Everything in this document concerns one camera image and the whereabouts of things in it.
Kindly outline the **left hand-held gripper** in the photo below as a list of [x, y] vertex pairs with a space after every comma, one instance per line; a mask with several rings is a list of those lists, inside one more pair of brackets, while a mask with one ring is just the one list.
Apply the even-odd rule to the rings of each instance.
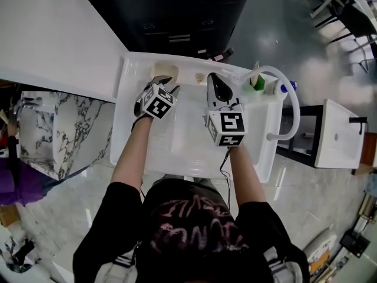
[[137, 96], [134, 104], [134, 116], [153, 117], [162, 119], [177, 103], [177, 95], [180, 92], [180, 85], [173, 88], [165, 87], [172, 80], [169, 75], [155, 76], [144, 90]]

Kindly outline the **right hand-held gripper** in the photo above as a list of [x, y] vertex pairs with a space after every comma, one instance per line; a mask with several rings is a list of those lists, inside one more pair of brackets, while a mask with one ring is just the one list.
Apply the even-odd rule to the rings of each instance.
[[247, 134], [240, 87], [218, 73], [207, 77], [205, 127], [217, 147], [237, 147]]

